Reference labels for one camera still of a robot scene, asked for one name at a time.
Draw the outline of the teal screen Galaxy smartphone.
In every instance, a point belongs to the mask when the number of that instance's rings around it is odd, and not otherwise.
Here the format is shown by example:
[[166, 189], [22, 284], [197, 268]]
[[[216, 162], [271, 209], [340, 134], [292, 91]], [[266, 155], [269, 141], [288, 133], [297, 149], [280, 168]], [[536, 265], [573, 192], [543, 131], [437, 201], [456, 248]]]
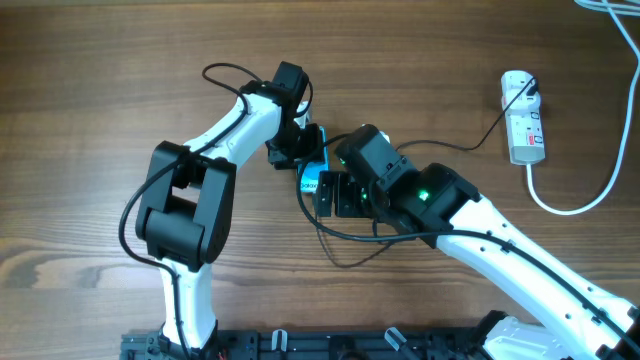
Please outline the teal screen Galaxy smartphone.
[[[300, 138], [300, 150], [296, 157], [304, 160], [314, 150], [326, 141], [325, 130], [317, 124], [308, 124], [302, 129]], [[322, 171], [329, 170], [328, 150], [324, 147], [306, 166], [301, 177], [300, 190], [302, 193], [314, 193], [318, 187], [319, 176]]]

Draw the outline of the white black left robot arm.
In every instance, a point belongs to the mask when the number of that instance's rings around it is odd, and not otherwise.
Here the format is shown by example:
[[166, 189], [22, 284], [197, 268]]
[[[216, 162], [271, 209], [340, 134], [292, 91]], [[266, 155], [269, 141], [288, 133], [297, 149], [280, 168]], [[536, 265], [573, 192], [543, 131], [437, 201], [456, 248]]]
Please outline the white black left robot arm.
[[260, 147], [275, 169], [295, 169], [316, 159], [323, 141], [310, 121], [313, 86], [300, 66], [281, 62], [272, 80], [254, 76], [232, 92], [235, 104], [210, 129], [154, 149], [131, 198], [139, 206], [135, 232], [147, 246], [144, 260], [162, 274], [159, 351], [176, 359], [214, 354], [212, 264], [229, 236], [238, 170]]

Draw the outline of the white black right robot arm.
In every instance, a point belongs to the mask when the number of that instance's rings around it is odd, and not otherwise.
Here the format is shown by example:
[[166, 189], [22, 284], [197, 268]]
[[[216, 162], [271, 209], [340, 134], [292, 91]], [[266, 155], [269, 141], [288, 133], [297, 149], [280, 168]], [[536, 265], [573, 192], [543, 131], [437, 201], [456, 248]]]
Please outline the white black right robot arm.
[[490, 312], [474, 329], [488, 359], [636, 359], [639, 309], [591, 283], [513, 226], [452, 169], [417, 170], [373, 125], [333, 139], [343, 176], [359, 190], [360, 216], [396, 230], [385, 242], [420, 239], [468, 265], [537, 324]]

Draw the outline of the white power strip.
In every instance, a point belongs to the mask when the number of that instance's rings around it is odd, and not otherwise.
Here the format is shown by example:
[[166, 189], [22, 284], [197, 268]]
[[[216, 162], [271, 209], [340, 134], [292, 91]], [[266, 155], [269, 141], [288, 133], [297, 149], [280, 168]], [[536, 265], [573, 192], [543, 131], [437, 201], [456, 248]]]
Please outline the white power strip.
[[510, 70], [502, 75], [501, 88], [510, 162], [533, 165], [544, 160], [541, 96], [536, 78], [522, 70]]

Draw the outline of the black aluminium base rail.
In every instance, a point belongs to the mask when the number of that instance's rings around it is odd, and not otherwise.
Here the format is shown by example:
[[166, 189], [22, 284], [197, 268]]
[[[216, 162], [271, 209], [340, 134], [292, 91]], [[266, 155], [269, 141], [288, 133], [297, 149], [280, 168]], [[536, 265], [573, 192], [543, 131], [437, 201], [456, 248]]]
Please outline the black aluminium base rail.
[[216, 330], [193, 359], [487, 359], [471, 328], [295, 332]]

